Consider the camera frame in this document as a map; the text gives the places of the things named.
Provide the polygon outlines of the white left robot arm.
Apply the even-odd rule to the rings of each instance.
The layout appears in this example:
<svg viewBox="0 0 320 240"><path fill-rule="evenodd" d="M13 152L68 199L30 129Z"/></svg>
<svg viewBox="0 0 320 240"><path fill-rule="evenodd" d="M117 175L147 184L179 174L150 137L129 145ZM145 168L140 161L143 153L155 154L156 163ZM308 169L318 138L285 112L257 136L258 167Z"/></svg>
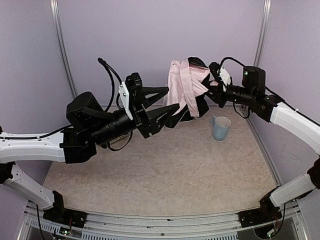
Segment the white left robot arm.
<svg viewBox="0 0 320 240"><path fill-rule="evenodd" d="M121 86L123 109L107 112L87 91L66 108L69 125L46 134L0 134L0 182L22 192L42 210L64 210L63 197L26 175L19 161L51 161L78 164L120 136L138 130L144 138L157 134L179 109L174 103L156 109L150 106L168 93L167 87Z"/></svg>

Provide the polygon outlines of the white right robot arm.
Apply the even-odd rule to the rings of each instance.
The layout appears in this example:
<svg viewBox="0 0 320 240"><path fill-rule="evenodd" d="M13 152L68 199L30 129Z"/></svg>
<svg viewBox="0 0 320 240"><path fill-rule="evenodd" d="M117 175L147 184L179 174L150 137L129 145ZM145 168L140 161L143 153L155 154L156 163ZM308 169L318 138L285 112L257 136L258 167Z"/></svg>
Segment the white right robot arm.
<svg viewBox="0 0 320 240"><path fill-rule="evenodd" d="M320 125L308 116L289 105L282 97L266 87L266 72L255 66L244 66L242 85L232 84L232 78L226 69L212 63L210 72L216 81L213 85L205 84L208 88L206 95L220 108L226 102L244 105L249 113L256 114L267 123L280 129L279 139L276 139L275 131L267 133L262 131L263 144L267 152L274 160L288 160L289 155L300 159L302 153L294 148L289 141L304 143L314 151L315 156L320 155ZM313 165L295 179L278 186L268 192L260 201L262 205L279 208L287 202L302 200L307 195L320 189L320 160L316 159Z"/></svg>

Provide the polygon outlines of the pink folding umbrella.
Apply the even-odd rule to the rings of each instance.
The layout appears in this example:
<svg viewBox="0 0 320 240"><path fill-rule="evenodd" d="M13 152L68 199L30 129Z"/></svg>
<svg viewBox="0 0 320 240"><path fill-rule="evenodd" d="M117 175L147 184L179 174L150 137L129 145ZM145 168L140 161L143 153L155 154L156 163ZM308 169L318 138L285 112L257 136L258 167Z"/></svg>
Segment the pink folding umbrella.
<svg viewBox="0 0 320 240"><path fill-rule="evenodd" d="M179 104L179 109L166 122L167 128L173 129L179 122L201 118L209 111L205 100L208 88L204 85L209 79L210 70L198 57L171 61L167 80L169 91L163 105Z"/></svg>

